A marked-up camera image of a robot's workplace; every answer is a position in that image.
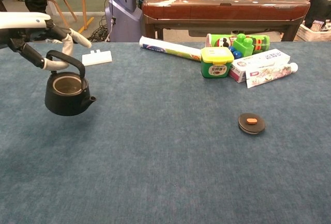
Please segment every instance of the white box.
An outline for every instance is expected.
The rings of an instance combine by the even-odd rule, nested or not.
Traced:
[[[328,32],[314,32],[305,26],[305,23],[300,25],[296,33],[304,41],[331,41],[331,31]]]
[[[246,69],[249,67],[259,68],[274,64],[287,64],[289,61],[289,55],[278,49],[272,49],[252,56],[235,59],[231,65],[229,75],[237,83],[241,83],[246,80]]]

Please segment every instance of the teapot handle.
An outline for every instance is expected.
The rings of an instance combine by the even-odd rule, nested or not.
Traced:
[[[47,53],[46,58],[49,60],[52,60],[52,57],[59,58],[65,62],[68,62],[69,64],[75,66],[79,70],[79,77],[81,79],[82,88],[83,88],[83,81],[85,77],[85,66],[80,62],[79,60],[75,59],[74,57],[71,57],[67,54],[64,54],[59,51],[51,50]]]

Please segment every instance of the robotic hand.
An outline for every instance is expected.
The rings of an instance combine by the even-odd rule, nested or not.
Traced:
[[[69,66],[65,61],[53,61],[41,56],[26,42],[34,41],[39,35],[61,40],[64,44],[62,53],[70,56],[73,43],[79,43],[87,48],[92,46],[84,36],[73,29],[57,27],[51,17],[37,12],[0,12],[0,48],[8,46],[13,52],[18,52],[36,67],[44,70],[62,70]]]

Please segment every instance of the gray robot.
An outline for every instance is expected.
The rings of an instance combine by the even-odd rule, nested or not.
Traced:
[[[136,0],[109,0],[105,11],[111,42],[139,42],[144,25]]]

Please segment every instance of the green container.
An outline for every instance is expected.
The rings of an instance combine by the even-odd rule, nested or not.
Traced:
[[[270,38],[268,35],[246,35],[246,38],[253,40],[253,54],[265,52],[269,50]],[[233,42],[237,39],[237,35],[232,34],[207,34],[206,47],[233,46]]]
[[[201,49],[201,74],[205,78],[225,78],[234,60],[227,47]]]

